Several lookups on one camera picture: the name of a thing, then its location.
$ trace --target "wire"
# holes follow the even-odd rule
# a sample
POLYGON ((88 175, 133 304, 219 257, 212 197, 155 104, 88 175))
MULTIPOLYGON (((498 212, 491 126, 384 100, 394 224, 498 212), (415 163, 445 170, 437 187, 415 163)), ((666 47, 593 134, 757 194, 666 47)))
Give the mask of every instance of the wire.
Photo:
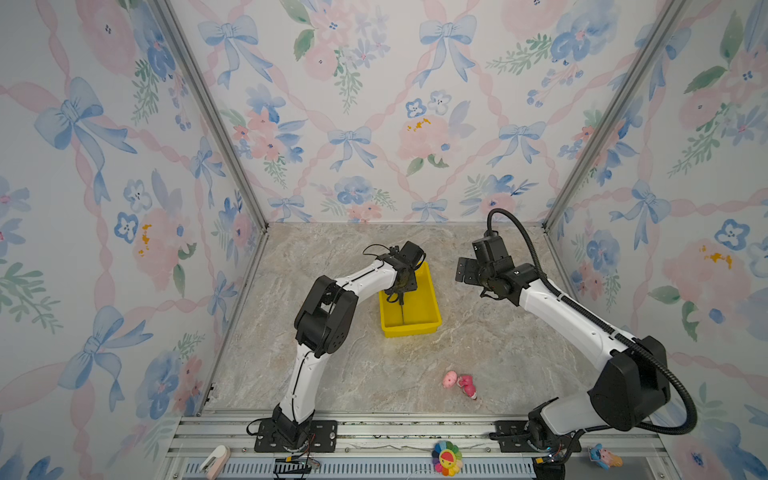
MULTIPOLYGON (((314 442, 314 441, 315 441, 315 434, 312 434, 312 438, 310 439, 310 443, 306 446, 306 464, 305 465, 309 465, 310 464, 310 459, 311 459, 310 450, 312 449, 312 442, 314 442)), ((304 468, 304 473, 301 474, 301 480, 304 480, 304 475, 306 475, 306 467, 304 468)))
POLYGON ((406 480, 409 480, 409 479, 410 479, 412 476, 416 475, 417 473, 429 473, 429 472, 432 472, 432 473, 435 473, 435 474, 437 474, 437 475, 440 475, 440 474, 439 474, 438 472, 436 472, 436 471, 435 471, 435 469, 433 469, 433 468, 427 468, 426 470, 425 470, 425 469, 423 469, 423 468, 420 468, 419 470, 416 470, 415 472, 411 472, 411 475, 408 475, 408 476, 406 477, 406 480))
POLYGON ((370 245, 368 245, 367 247, 362 249, 362 254, 363 255, 370 255, 371 257, 378 257, 379 255, 376 255, 375 253, 366 253, 366 250, 368 250, 370 247, 384 247, 387 250, 389 250, 388 246, 382 245, 381 243, 371 243, 370 245))
POLYGON ((256 423, 256 422, 263 422, 263 421, 265 421, 265 420, 271 420, 271 419, 272 419, 271 417, 266 417, 266 418, 263 418, 263 419, 255 419, 255 420, 253 420, 251 423, 249 423, 248 425, 246 425, 246 427, 245 427, 245 433, 247 433, 248 435, 250 435, 250 436, 252 436, 252 437, 253 437, 253 436, 256 436, 256 434, 258 434, 259 432, 251 432, 251 431, 250 431, 250 426, 251 426, 251 425, 253 425, 253 424, 254 424, 254 423, 256 423))
MULTIPOLYGON (((536 274, 538 275, 539 279, 541 279, 542 283, 547 287, 547 289, 550 292, 552 292, 553 295, 557 296, 562 302, 569 305, 571 308, 573 308, 574 310, 579 312, 581 315, 589 319, 592 323, 599 326, 603 331, 611 335, 613 335, 614 332, 616 332, 616 329, 614 329, 612 326, 608 325, 598 316, 594 315, 592 312, 585 309, 579 302, 577 302, 576 300, 573 300, 568 295, 565 295, 563 292, 555 288, 555 286, 549 282, 549 279, 547 278, 547 274, 544 273, 544 271, 541 269, 541 263, 538 260, 538 255, 536 254, 536 248, 534 247, 533 242, 531 241, 531 237, 528 235, 528 231, 525 229, 525 227, 523 227, 522 223, 520 223, 520 220, 518 220, 518 218, 515 215, 509 213, 503 208, 494 208, 493 210, 488 212, 488 220, 486 222, 488 229, 485 232, 486 235, 493 234, 491 220, 494 214, 502 214, 506 216, 509 220, 512 220, 512 223, 514 223, 515 226, 518 228, 518 230, 520 230, 520 234, 523 236, 523 240, 525 240, 525 244, 528 246, 528 251, 531 252, 531 259, 533 260, 533 267, 536 274)), ((687 433, 690 433, 691 430, 693 430, 696 427, 696 424, 698 423, 698 413, 696 410, 696 404, 694 404, 694 400, 690 397, 690 393, 688 393, 683 383, 679 379, 677 379, 677 377, 664 364, 662 364, 655 356, 651 355, 647 350, 645 350, 644 348, 636 344, 634 341, 628 339, 627 337, 621 335, 620 333, 617 333, 614 336, 614 338, 619 342, 623 343, 625 346, 627 346, 627 348, 630 349, 636 355, 643 357, 643 359, 645 359, 651 365, 653 365, 656 370, 661 372, 664 378, 666 378, 669 381, 669 383, 674 387, 674 389, 680 395, 680 398, 683 400, 683 405, 685 406, 686 417, 685 417, 685 422, 683 422, 682 425, 675 426, 675 427, 663 427, 663 426, 654 425, 652 423, 640 422, 636 426, 640 429, 648 430, 649 432, 661 433, 664 435, 685 435, 687 433)))
POLYGON ((502 435, 499 432, 491 432, 488 433, 488 438, 494 441, 498 440, 512 440, 513 442, 523 442, 524 440, 528 440, 531 438, 530 433, 520 433, 517 435, 502 435))

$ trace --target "black mounting bracket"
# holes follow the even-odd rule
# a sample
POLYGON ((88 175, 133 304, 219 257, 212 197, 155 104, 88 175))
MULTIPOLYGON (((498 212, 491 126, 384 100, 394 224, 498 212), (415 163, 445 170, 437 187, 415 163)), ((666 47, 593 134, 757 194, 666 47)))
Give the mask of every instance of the black mounting bracket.
MULTIPOLYGON (((333 453, 336 450, 336 431, 339 423, 336 420, 313 420, 310 423, 309 438, 312 453, 333 453)), ((277 424, 272 421, 262 421, 256 434, 256 444, 253 450, 259 453, 285 453, 286 446, 281 441, 277 424)))

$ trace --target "smiling flower figure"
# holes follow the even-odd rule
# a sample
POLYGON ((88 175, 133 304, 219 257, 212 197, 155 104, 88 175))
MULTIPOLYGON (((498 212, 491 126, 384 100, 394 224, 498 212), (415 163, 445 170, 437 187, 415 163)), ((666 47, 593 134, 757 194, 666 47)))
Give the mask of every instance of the smiling flower figure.
POLYGON ((432 450, 432 464, 435 471, 443 476, 452 477, 462 470, 462 453, 451 442, 440 442, 432 450))

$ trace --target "pink toy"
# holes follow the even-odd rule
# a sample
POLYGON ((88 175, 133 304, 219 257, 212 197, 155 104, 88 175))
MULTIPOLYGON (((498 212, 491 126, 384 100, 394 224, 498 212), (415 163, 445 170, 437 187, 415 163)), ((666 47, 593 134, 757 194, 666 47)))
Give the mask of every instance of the pink toy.
POLYGON ((462 387, 462 391, 473 400, 478 398, 478 391, 475 385, 472 383, 471 375, 464 375, 458 378, 458 386, 462 387))
POLYGON ((450 372, 445 374, 445 378, 442 380, 442 388, 444 389, 451 388, 456 384, 457 379, 458 379, 458 375, 456 375, 456 372, 451 370, 450 372))

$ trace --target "wall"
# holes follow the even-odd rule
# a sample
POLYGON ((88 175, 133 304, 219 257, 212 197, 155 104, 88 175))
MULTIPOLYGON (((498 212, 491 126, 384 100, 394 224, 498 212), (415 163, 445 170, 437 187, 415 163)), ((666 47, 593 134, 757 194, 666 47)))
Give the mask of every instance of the wall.
MULTIPOLYGON (((697 401, 696 430, 664 439, 686 480, 768 478, 766 15, 691 2, 555 224, 579 299, 661 340, 697 401)), ((679 400, 654 418, 683 419, 679 400)))
POLYGON ((0 32, 0 478, 150 478, 256 229, 144 3, 4 2, 0 32))
POLYGON ((262 211, 305 222, 543 219, 663 4, 171 3, 262 211))

